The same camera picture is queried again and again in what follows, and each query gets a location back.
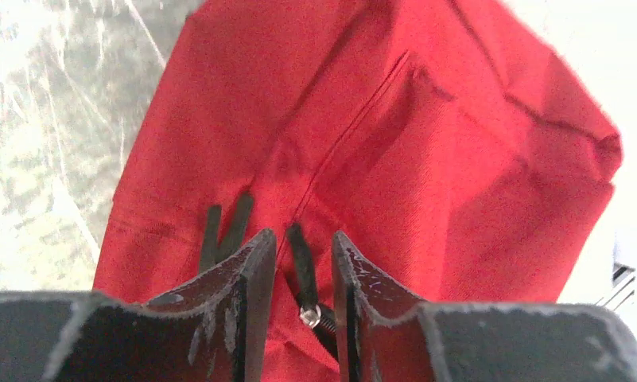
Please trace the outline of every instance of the black zipper pull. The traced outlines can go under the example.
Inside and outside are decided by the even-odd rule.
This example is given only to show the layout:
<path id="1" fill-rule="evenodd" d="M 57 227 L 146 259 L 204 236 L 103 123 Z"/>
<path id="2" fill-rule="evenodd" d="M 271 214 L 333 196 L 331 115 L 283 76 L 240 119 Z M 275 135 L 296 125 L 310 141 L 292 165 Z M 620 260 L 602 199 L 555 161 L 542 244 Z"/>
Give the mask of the black zipper pull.
<path id="1" fill-rule="evenodd" d="M 199 262 L 199 273 L 222 263 L 226 258 L 233 255 L 243 244 L 246 235 L 248 220 L 251 217 L 254 199 L 249 193 L 244 193 L 236 202 L 234 217 L 229 224 L 227 233 L 222 238 L 222 242 L 217 244 L 217 234 L 219 231 L 219 221 L 222 217 L 222 206 L 213 205 L 208 209 L 206 217 L 206 230 L 201 244 L 201 258 Z"/>
<path id="2" fill-rule="evenodd" d="M 326 305 L 318 302 L 316 270 L 313 266 L 311 250 L 301 233 L 299 224 L 294 223 L 288 228 L 287 235 L 293 252 L 297 282 L 300 288 L 297 298 L 300 307 L 299 318 L 337 360 L 335 313 Z"/>

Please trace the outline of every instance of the plastic sheet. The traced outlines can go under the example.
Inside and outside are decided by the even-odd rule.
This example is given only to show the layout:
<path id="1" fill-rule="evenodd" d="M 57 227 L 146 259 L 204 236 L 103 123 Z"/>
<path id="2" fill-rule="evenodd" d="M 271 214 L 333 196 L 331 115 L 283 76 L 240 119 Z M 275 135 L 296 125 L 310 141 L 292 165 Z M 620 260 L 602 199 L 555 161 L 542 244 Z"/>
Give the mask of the plastic sheet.
<path id="1" fill-rule="evenodd" d="M 201 0 L 0 0 L 0 290 L 91 287 L 111 198 Z"/>

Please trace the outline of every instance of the red bag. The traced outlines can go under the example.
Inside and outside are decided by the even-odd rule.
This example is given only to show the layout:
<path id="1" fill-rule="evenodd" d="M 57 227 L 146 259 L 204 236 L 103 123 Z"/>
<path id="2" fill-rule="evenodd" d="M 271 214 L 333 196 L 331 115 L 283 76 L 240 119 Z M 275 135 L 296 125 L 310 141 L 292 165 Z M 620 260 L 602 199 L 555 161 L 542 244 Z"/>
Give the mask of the red bag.
<path id="1" fill-rule="evenodd" d="M 298 318 L 283 232 L 321 301 L 344 230 L 428 300 L 556 300 L 612 195 L 616 129 L 493 0 L 209 0 L 191 15 L 115 194 L 95 288 L 196 274 L 206 210 L 249 189 L 279 236 L 264 381 L 337 380 Z"/>

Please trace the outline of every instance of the red canvas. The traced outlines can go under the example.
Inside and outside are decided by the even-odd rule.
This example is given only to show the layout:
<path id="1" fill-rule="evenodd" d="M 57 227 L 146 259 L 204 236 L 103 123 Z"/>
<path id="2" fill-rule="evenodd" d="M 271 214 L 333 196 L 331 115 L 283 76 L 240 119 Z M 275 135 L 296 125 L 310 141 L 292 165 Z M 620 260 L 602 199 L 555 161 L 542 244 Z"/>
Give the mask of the red canvas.
<path id="1" fill-rule="evenodd" d="M 244 190 L 278 264 L 264 381 L 338 379 L 298 318 L 285 230 L 320 299 L 330 243 L 431 301 L 556 300 L 612 195 L 616 129 L 492 0 L 208 0 L 186 21 L 119 182 L 95 288 L 196 274 L 206 211 Z"/>

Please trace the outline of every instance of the stitched seam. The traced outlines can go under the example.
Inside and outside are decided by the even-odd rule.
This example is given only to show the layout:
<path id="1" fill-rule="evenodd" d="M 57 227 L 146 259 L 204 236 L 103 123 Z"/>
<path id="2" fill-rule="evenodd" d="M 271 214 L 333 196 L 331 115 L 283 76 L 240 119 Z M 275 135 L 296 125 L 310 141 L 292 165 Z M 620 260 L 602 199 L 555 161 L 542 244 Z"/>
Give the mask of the stitched seam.
<path id="1" fill-rule="evenodd" d="M 175 239 L 175 241 L 179 241 L 183 244 L 188 244 L 190 247 L 192 248 L 196 248 L 197 245 L 200 244 L 195 244 L 190 240 L 185 239 L 184 237 L 180 236 L 180 235 L 176 235 L 174 233 L 162 233 L 162 232 L 157 232 L 157 228 L 160 227 L 160 224 L 151 224 L 149 227 L 145 227 L 142 224 L 134 224 L 131 223 L 127 220 L 124 219 L 119 219 L 118 217 L 110 217 L 109 221 L 114 221 L 115 223 L 118 223 L 126 228 L 132 228 L 133 230 L 137 230 L 140 231 L 142 233 L 146 233 L 149 235 L 154 235 L 154 236 L 159 236 L 161 238 L 167 238 L 167 239 Z"/>
<path id="2" fill-rule="evenodd" d="M 316 183 L 317 178 L 325 171 L 327 166 L 332 163 L 332 159 L 334 158 L 334 153 L 337 148 L 341 146 L 343 142 L 346 142 L 350 137 L 349 133 L 352 133 L 355 129 L 357 129 L 365 117 L 369 114 L 369 112 L 379 103 L 379 100 L 385 96 L 390 90 L 390 87 L 393 85 L 395 80 L 403 73 L 403 69 L 406 67 L 406 64 L 410 62 L 410 51 L 405 51 L 402 56 L 398 59 L 398 62 L 393 67 L 393 70 L 389 73 L 388 76 L 382 81 L 377 90 L 372 94 L 372 96 L 367 100 L 367 102 L 360 109 L 358 114 L 353 118 L 353 120 L 347 125 L 347 127 L 340 133 L 335 142 L 330 146 L 328 153 L 324 156 L 323 160 L 320 161 L 320 164 L 316 170 L 316 172 L 311 176 L 311 180 L 306 186 L 306 191 L 304 195 L 302 195 L 295 212 L 293 213 L 292 221 L 295 221 L 302 213 L 304 213 L 306 205 L 311 201 L 311 190 L 313 185 Z M 286 246 L 287 240 L 285 234 L 282 236 L 281 243 L 278 245 L 278 262 L 277 268 L 283 263 L 285 259 L 284 249 Z"/>

